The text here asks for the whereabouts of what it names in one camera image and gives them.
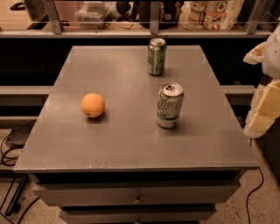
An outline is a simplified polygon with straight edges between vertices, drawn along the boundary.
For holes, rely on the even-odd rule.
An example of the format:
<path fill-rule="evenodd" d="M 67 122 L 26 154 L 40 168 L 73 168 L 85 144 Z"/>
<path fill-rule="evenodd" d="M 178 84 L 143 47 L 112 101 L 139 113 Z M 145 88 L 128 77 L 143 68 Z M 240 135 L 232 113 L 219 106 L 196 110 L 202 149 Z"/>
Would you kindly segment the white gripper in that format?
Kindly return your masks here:
<path fill-rule="evenodd" d="M 280 78 L 280 26 L 268 37 L 266 43 L 250 50 L 243 61 L 255 65 L 262 62 L 262 72 L 271 78 Z M 254 92 L 248 112 L 244 134 L 248 138 L 258 138 L 266 133 L 274 121 L 280 117 L 280 80 L 268 85 L 259 85 Z"/>

